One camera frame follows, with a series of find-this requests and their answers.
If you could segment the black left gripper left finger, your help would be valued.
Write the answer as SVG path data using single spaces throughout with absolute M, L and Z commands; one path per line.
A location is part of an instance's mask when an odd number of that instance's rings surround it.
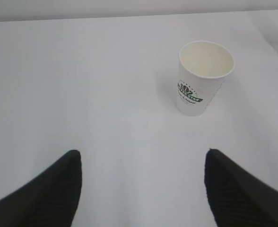
M 0 200 L 0 227 L 70 227 L 81 189 L 81 154 L 70 150 Z

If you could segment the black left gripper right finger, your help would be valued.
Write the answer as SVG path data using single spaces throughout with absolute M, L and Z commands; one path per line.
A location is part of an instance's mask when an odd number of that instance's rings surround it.
M 217 149 L 206 154 L 204 184 L 218 227 L 278 227 L 278 191 Z

